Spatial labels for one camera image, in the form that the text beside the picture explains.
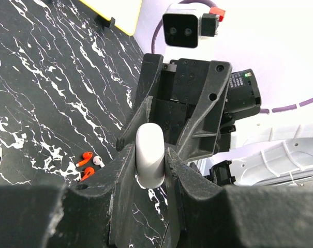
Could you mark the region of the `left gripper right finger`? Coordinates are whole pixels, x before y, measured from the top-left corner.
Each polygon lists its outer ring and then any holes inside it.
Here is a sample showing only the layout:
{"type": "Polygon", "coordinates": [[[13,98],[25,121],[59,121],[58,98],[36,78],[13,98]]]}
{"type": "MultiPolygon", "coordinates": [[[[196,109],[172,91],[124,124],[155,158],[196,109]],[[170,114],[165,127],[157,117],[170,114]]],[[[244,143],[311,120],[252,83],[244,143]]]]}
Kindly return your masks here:
{"type": "Polygon", "coordinates": [[[313,247],[313,187],[220,187],[165,153],[166,247],[313,247]]]}

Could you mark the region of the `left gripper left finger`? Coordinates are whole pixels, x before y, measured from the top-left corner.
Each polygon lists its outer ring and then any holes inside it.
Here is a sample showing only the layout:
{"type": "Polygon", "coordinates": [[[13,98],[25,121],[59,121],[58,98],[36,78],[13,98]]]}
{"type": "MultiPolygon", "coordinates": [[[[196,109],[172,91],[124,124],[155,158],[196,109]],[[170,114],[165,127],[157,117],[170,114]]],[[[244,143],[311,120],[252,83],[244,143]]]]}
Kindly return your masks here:
{"type": "Polygon", "coordinates": [[[135,144],[72,187],[0,186],[0,247],[128,247],[135,144]]]}

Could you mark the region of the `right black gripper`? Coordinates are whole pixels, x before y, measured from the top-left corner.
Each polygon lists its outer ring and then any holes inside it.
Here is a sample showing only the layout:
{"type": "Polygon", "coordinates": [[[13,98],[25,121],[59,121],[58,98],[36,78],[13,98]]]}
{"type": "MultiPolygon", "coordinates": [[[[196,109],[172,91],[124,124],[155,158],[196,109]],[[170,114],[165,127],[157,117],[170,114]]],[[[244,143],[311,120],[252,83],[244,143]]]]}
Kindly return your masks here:
{"type": "Polygon", "coordinates": [[[165,142],[177,142],[176,152],[186,162],[216,154],[221,134],[228,136],[235,131],[236,121],[261,110],[251,69],[231,73],[229,62],[182,58],[171,61],[176,71],[170,72],[162,71],[162,62],[159,54],[143,56],[133,107],[117,138],[117,151],[133,142],[140,125],[148,122],[158,86],[156,123],[163,128],[165,142]]]}

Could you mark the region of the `white earbud charging case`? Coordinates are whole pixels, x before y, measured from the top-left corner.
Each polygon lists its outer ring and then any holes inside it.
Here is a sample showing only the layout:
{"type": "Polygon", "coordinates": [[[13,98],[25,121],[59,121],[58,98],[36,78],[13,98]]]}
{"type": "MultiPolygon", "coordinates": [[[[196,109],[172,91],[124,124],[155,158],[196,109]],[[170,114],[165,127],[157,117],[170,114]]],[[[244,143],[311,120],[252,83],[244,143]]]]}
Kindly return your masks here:
{"type": "Polygon", "coordinates": [[[155,189],[165,178],[163,132],[155,123],[141,125],[136,133],[136,172],[140,185],[155,189]]]}

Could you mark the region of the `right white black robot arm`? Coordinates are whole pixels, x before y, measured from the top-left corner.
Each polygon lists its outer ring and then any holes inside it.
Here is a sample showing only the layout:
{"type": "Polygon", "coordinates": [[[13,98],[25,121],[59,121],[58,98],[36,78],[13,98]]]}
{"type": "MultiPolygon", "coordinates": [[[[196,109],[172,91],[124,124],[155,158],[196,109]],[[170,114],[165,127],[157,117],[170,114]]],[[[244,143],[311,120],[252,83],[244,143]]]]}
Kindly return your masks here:
{"type": "Polygon", "coordinates": [[[117,149],[136,144],[136,172],[145,188],[165,179],[165,147],[183,161],[209,158],[247,145],[273,146],[214,165],[216,184],[298,185],[313,183],[313,106],[261,111],[251,70],[188,58],[163,62],[145,54],[130,120],[117,149]]]}

